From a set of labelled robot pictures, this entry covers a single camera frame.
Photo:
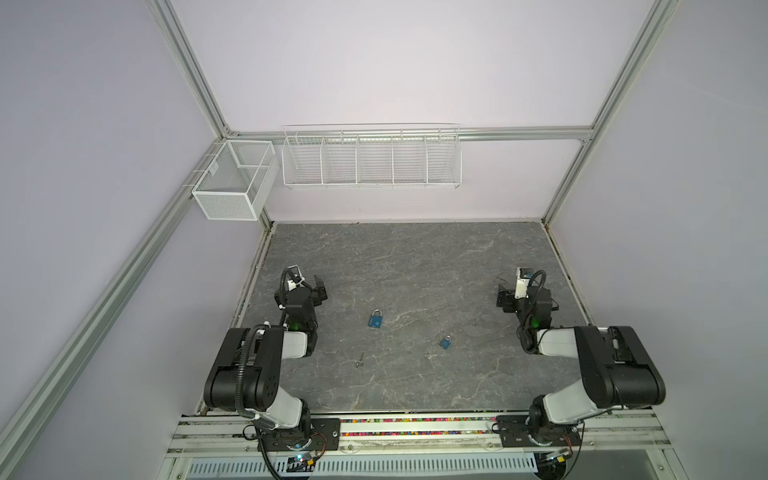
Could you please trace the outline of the blue padlock larger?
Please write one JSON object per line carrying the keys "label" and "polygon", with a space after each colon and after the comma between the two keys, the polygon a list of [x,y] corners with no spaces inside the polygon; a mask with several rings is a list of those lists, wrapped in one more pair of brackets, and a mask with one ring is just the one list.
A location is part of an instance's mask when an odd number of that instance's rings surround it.
{"label": "blue padlock larger", "polygon": [[374,329],[380,329],[383,324],[383,311],[381,309],[375,309],[369,319],[368,326]]}

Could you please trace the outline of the blue padlock smaller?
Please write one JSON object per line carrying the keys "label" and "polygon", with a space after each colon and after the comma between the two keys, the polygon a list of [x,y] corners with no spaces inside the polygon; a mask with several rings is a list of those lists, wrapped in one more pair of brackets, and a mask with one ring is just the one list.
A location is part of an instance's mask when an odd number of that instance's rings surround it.
{"label": "blue padlock smaller", "polygon": [[450,346],[451,346],[451,344],[452,344],[452,336],[451,336],[451,335],[446,335],[446,336],[444,336],[444,337],[443,337],[443,338],[440,340],[440,342],[439,342],[439,346],[440,346],[442,349],[444,349],[444,350],[447,350],[447,349],[449,349],[449,348],[450,348]]}

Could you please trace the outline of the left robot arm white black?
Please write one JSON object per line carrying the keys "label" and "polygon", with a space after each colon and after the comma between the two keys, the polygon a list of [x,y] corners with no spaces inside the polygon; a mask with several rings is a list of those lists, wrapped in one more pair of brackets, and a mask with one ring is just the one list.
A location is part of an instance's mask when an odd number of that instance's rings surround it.
{"label": "left robot arm white black", "polygon": [[318,340],[316,308],[328,298],[324,282],[306,280],[296,265],[283,269],[275,301],[281,317],[227,331],[206,378],[203,401],[234,412],[264,431],[307,438],[307,402],[280,386],[282,362],[311,356]]}

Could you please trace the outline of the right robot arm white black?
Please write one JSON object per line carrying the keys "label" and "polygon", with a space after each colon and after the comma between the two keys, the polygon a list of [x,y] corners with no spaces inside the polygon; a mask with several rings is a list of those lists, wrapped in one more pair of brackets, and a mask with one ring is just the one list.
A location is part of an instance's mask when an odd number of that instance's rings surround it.
{"label": "right robot arm white black", "polygon": [[530,287],[523,296],[499,286],[496,306],[517,317],[516,333],[525,353],[578,361],[578,380],[532,401],[524,426],[535,441],[546,443],[603,413],[646,408],[666,399],[664,380],[633,328],[554,327],[554,301],[541,286]]}

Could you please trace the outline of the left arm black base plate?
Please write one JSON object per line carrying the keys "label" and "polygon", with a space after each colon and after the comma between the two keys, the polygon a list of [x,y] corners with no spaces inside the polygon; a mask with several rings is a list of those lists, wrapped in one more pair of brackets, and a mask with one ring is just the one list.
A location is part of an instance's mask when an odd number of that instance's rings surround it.
{"label": "left arm black base plate", "polygon": [[312,416],[296,428],[263,431],[260,438],[268,451],[336,451],[341,440],[341,419]]}

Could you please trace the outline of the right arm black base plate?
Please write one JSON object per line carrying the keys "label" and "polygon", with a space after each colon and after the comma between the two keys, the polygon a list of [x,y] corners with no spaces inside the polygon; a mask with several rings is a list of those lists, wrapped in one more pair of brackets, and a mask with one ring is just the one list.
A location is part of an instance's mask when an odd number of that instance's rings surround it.
{"label": "right arm black base plate", "polygon": [[527,414],[499,415],[491,432],[507,447],[577,447],[582,444],[577,425],[556,425],[544,422],[535,426]]}

